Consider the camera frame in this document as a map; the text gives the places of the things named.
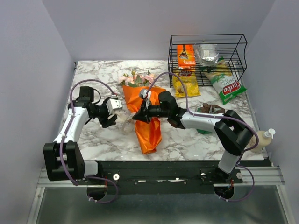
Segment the cream printed ribbon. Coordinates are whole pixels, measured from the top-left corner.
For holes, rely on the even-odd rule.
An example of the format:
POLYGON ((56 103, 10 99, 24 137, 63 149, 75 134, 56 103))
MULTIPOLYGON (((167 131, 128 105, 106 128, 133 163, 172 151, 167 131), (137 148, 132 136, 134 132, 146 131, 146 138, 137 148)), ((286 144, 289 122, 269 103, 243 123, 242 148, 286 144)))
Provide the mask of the cream printed ribbon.
POLYGON ((129 134, 135 130, 135 123, 136 121, 133 120, 133 116, 135 115, 135 112, 131 113, 129 116, 127 116, 123 123, 121 130, 124 134, 129 134))

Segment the pink fake flower bunch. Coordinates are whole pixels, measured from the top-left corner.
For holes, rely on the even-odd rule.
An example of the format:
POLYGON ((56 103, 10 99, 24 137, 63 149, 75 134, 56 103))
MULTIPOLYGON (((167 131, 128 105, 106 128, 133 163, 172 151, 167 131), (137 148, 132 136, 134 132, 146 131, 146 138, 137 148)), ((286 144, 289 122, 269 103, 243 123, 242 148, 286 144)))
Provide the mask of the pink fake flower bunch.
POLYGON ((156 75, 148 71, 143 77, 142 77, 142 83, 144 85, 151 85, 155 79, 156 75))

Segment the green brown snack bag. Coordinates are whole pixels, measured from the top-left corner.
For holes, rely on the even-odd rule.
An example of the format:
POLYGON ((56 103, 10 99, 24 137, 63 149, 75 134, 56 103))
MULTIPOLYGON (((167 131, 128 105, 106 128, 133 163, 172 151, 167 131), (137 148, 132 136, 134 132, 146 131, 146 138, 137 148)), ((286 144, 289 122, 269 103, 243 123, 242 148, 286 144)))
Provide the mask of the green brown snack bag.
POLYGON ((219 113, 225 113, 225 109, 218 105, 203 103, 201 107, 197 108, 196 112, 219 114, 219 113))

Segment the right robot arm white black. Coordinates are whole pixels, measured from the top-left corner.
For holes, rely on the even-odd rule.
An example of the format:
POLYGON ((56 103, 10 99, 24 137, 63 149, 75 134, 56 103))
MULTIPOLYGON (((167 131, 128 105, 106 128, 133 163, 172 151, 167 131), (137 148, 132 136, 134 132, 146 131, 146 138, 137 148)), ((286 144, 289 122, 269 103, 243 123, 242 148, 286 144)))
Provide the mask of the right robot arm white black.
POLYGON ((175 97, 168 91, 159 93, 159 104, 153 105, 147 92, 143 90, 140 93, 141 107, 133 116, 133 120, 148 124, 152 118, 167 118, 174 128, 200 129, 216 133, 225 151, 215 171, 215 178, 221 183, 231 179, 237 161, 253 137, 251 127, 232 110, 224 114, 191 113, 179 107, 175 97))

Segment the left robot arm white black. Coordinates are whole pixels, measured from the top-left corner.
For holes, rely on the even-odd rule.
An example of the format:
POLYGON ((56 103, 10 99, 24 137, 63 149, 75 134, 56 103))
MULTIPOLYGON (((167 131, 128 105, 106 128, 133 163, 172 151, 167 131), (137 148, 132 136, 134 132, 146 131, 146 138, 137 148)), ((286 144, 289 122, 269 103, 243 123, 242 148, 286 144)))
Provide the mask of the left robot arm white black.
POLYGON ((80 87, 79 96, 68 104, 68 116, 59 135, 43 147, 50 181, 76 181, 86 176, 93 184, 103 181, 103 172, 97 163, 83 159, 78 141, 84 125, 92 119, 98 119, 102 128, 115 125, 117 115, 114 111, 121 109, 122 103, 112 94, 99 105, 94 101, 94 91, 89 86, 80 87))

